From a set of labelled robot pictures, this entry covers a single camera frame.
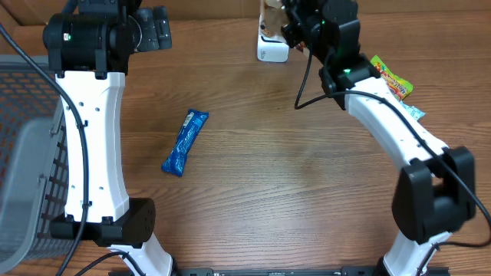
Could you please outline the beige brown snack bag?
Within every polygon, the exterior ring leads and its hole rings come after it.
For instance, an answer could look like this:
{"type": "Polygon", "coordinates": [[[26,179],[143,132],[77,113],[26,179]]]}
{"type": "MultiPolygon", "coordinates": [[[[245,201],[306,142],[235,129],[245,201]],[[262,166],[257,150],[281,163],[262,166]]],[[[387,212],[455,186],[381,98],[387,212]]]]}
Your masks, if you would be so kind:
{"type": "Polygon", "coordinates": [[[282,1],[261,0],[259,7],[259,15],[263,15],[264,21],[263,28],[265,28],[265,30],[263,33],[268,37],[272,37],[273,35],[281,35],[283,38],[285,38],[282,34],[281,28],[288,24],[288,17],[285,13],[285,9],[283,8],[282,1]]]}

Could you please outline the green Haribo candy bag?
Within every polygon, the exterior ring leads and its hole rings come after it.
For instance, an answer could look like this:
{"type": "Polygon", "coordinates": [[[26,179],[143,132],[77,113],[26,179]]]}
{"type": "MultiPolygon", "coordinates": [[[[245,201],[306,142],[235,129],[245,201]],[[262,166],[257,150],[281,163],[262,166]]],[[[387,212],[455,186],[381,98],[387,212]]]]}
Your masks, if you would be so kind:
{"type": "Polygon", "coordinates": [[[412,83],[391,72],[388,66],[377,55],[372,57],[371,63],[380,72],[381,77],[385,79],[390,91],[398,101],[403,101],[412,93],[414,89],[412,83]]]}

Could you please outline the blue snack bar wrapper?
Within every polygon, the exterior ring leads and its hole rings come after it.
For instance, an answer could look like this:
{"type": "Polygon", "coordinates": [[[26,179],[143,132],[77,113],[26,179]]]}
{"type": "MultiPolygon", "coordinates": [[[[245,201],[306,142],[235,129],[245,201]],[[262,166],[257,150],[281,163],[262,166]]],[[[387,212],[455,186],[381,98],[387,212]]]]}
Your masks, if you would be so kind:
{"type": "Polygon", "coordinates": [[[163,172],[179,177],[183,176],[188,154],[208,118],[208,112],[188,110],[186,119],[177,135],[176,143],[169,157],[161,166],[163,172]]]}

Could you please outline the light teal snack packet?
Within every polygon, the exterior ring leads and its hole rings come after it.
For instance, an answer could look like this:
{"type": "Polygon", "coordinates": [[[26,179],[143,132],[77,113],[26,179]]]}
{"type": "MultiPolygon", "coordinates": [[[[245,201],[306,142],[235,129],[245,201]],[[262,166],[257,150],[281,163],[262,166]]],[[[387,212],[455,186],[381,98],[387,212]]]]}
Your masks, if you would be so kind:
{"type": "Polygon", "coordinates": [[[416,120],[419,121],[421,118],[423,118],[426,114],[418,109],[415,106],[410,106],[405,104],[404,102],[400,102],[400,105],[416,120]]]}

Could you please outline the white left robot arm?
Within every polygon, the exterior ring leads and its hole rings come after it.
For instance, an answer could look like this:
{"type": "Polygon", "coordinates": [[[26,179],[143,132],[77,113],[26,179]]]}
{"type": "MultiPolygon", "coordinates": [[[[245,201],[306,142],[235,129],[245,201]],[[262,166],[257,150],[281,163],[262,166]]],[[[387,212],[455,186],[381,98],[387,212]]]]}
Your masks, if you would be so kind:
{"type": "Polygon", "coordinates": [[[176,270],[154,234],[152,199],[127,194],[120,110],[129,58],[172,45],[167,10],[139,1],[80,1],[75,14],[51,17],[43,31],[48,65],[65,92],[68,197],[50,223],[53,238],[93,241],[119,255],[134,274],[176,270]]]}

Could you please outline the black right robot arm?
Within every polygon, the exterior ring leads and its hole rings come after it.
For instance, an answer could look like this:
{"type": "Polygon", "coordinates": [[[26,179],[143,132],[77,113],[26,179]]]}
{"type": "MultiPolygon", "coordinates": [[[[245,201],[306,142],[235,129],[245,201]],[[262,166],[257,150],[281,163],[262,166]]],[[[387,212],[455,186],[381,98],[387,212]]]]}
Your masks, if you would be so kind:
{"type": "Polygon", "coordinates": [[[322,89],[357,118],[393,160],[399,179],[392,214],[399,229],[375,275],[425,275],[434,252],[476,214],[471,152],[427,132],[396,100],[361,52],[358,5],[351,0],[282,3],[282,35],[318,59],[322,89]]]}

